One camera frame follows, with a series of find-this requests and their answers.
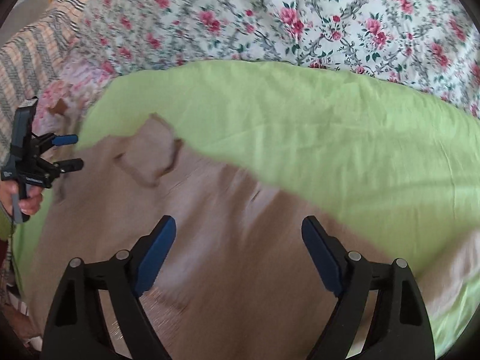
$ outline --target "green fabric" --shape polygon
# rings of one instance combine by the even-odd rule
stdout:
[[[0,210],[0,239],[6,241],[10,235],[11,220]]]
[[[199,152],[316,203],[416,273],[480,223],[478,121],[405,86],[282,63],[142,71],[109,86],[78,147],[131,135],[154,112]],[[15,236],[23,280],[46,208]],[[433,321],[438,354],[470,319],[479,281],[464,294]]]

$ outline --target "blue gripper pad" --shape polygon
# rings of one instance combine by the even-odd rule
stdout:
[[[138,297],[141,297],[145,291],[152,288],[158,272],[172,247],[176,234],[175,220],[171,218],[165,223],[163,230],[153,242],[138,267],[137,282],[133,289]]]
[[[78,137],[74,134],[72,135],[59,135],[52,140],[54,146],[65,146],[73,145],[78,142]]]
[[[335,258],[309,220],[303,220],[301,236],[325,288],[339,297],[343,292],[342,273]]]

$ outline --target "finger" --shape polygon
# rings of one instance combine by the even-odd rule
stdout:
[[[33,198],[20,200],[20,203],[18,203],[18,205],[20,206],[20,209],[22,210],[22,212],[25,212],[28,210],[34,210],[36,207],[40,205],[42,200],[43,200],[43,196],[37,195]]]
[[[41,195],[43,192],[43,188],[39,186],[32,186],[28,191],[28,197],[34,198],[35,196]]]
[[[37,207],[35,207],[33,210],[22,210],[22,212],[23,212],[25,215],[30,215],[30,216],[32,216],[32,215],[35,215],[37,212],[40,211],[40,207],[42,207],[41,204],[39,204],[39,205],[38,205]]]
[[[4,181],[4,186],[11,195],[15,195],[16,193],[18,193],[18,184],[16,181]]]

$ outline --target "white floral fabric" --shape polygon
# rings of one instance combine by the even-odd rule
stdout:
[[[200,59],[342,69],[480,116],[480,36],[458,0],[93,0],[80,51],[111,73]]]
[[[95,104],[115,77],[116,74],[94,66],[76,50],[71,50],[63,61],[58,79],[51,81],[38,97],[33,132],[36,135],[59,132],[63,118],[52,110],[60,99],[67,106],[67,115],[74,109],[83,119],[88,108]]]

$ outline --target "beige cloth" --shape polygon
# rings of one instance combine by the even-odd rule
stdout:
[[[141,301],[175,360],[307,357],[336,302],[302,241],[307,215],[347,250],[392,261],[304,200],[199,156],[154,117],[135,136],[78,155],[85,167],[56,185],[25,288],[40,330],[71,258],[107,260],[163,215],[176,220],[177,238]],[[107,304],[105,314],[126,354]]]

